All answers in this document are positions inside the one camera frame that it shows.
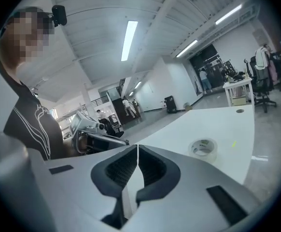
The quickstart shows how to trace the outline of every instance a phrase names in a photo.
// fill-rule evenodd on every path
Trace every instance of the white jacket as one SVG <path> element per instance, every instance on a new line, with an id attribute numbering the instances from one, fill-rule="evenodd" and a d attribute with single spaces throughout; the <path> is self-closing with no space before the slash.
<path id="1" fill-rule="evenodd" d="M 265 67 L 269 65 L 266 54 L 268 54 L 268 51 L 263 46 L 256 50 L 255 52 L 256 69 L 263 70 L 265 69 Z"/>

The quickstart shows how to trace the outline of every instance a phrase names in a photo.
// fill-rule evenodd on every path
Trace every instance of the desk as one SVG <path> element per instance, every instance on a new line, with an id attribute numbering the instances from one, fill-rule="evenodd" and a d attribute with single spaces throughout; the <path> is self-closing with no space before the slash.
<path id="1" fill-rule="evenodd" d="M 211 138 L 217 143 L 217 158 L 212 165 L 243 185 L 254 144 L 252 105 L 190 110 L 136 144 L 159 147 L 191 157 L 189 145 L 201 138 Z M 136 192 L 143 187 L 142 173 L 137 167 L 127 184 L 132 213 L 137 210 Z"/>
<path id="2" fill-rule="evenodd" d="M 243 79 L 243 80 L 241 80 L 239 82 L 236 82 L 236 83 L 224 83 L 223 88 L 225 89 L 225 92 L 226 92 L 228 106 L 232 106 L 232 101 L 231 101 L 232 90 L 231 89 L 235 88 L 235 87 L 242 86 L 243 90 L 245 92 L 245 95 L 247 95 L 246 85 L 249 85 L 251 104 L 252 104 L 252 108 L 253 108 L 253 112 L 254 112 L 254 98 L 253 98 L 253 90 L 252 90 L 251 81 L 252 81 L 251 78 L 246 78 L 246 79 Z"/>

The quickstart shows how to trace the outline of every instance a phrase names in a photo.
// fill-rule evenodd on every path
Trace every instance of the tape roll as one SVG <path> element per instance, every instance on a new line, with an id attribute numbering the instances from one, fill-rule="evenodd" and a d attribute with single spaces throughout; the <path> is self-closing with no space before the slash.
<path id="1" fill-rule="evenodd" d="M 199 160 L 213 163 L 217 158 L 218 145 L 211 138 L 201 138 L 189 145 L 189 156 Z"/>

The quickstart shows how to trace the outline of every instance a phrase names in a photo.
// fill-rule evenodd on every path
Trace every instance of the railing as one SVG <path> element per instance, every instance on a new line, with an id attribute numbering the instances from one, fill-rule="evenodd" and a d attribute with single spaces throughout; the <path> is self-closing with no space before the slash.
<path id="1" fill-rule="evenodd" d="M 125 84 L 125 80 L 126 80 L 126 79 L 120 79 L 119 89 L 118 89 L 118 92 L 119 92 L 119 95 L 120 95 L 120 96 L 121 96 L 121 94 L 122 94 L 122 89 L 123 89 L 123 85 Z"/>
<path id="2" fill-rule="evenodd" d="M 98 98 L 98 99 L 96 99 L 94 101 L 91 101 L 91 105 L 93 107 L 96 107 L 96 106 L 102 105 L 102 104 L 107 103 L 107 102 L 109 102 L 108 97 L 107 96 L 103 96 L 103 97 Z"/>

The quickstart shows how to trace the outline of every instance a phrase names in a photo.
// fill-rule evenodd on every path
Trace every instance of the fluorescent light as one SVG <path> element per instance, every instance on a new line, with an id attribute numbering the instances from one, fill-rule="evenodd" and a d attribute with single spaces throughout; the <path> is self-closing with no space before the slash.
<path id="1" fill-rule="evenodd" d="M 135 30 L 136 30 L 137 24 L 138 24 L 138 21 L 129 21 L 127 23 L 126 36 L 125 36 L 125 41 L 123 43 L 121 61 L 126 61 L 127 57 L 129 56 L 130 47 L 132 44 L 132 40 L 133 40 L 133 36 L 134 36 Z"/>
<path id="2" fill-rule="evenodd" d="M 141 82 L 137 83 L 137 85 L 135 86 L 134 89 L 136 89 L 140 84 L 141 84 Z"/>
<path id="3" fill-rule="evenodd" d="M 235 9 L 231 10 L 230 12 L 228 12 L 226 15 L 222 16 L 219 20 L 216 21 L 216 25 L 218 25 L 220 22 L 224 21 L 225 19 L 227 19 L 230 15 L 232 15 L 233 13 L 235 13 L 236 11 L 240 10 L 242 8 L 242 4 L 237 6 Z"/>
<path id="4" fill-rule="evenodd" d="M 191 46 L 195 45 L 197 43 L 197 40 L 194 40 L 191 44 L 189 44 L 180 54 L 178 54 L 176 57 L 179 58 L 182 54 L 184 54 Z"/>

